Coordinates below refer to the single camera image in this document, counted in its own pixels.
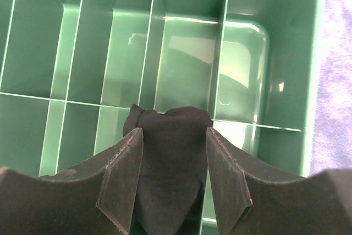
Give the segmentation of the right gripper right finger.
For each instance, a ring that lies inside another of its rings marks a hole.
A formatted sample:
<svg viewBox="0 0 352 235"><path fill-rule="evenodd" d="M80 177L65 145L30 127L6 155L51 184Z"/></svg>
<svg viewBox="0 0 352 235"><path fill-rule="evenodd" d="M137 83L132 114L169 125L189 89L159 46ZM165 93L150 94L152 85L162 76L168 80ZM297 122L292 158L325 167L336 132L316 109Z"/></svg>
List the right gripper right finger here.
<svg viewBox="0 0 352 235"><path fill-rule="evenodd" d="M206 151L219 234L351 234L350 169L296 176L213 128Z"/></svg>

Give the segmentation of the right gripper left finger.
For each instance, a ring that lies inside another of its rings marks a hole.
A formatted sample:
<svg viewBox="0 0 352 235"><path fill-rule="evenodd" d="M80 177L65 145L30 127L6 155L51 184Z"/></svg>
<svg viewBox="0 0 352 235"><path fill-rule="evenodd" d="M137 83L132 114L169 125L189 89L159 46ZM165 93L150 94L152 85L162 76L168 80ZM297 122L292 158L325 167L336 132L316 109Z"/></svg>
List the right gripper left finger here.
<svg viewBox="0 0 352 235"><path fill-rule="evenodd" d="M133 129L54 176L1 168L1 234L128 234L143 152Z"/></svg>

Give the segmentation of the black underwear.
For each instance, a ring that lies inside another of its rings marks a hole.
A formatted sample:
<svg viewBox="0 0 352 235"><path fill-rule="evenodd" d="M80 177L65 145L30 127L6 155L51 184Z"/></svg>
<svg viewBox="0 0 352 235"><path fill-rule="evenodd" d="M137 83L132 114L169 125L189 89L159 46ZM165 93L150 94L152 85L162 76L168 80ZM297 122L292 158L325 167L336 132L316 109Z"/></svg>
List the black underwear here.
<svg viewBox="0 0 352 235"><path fill-rule="evenodd" d="M176 234L204 193L211 126L209 114L196 107L160 114L131 106L123 135L135 128L143 132L135 214L147 234Z"/></svg>

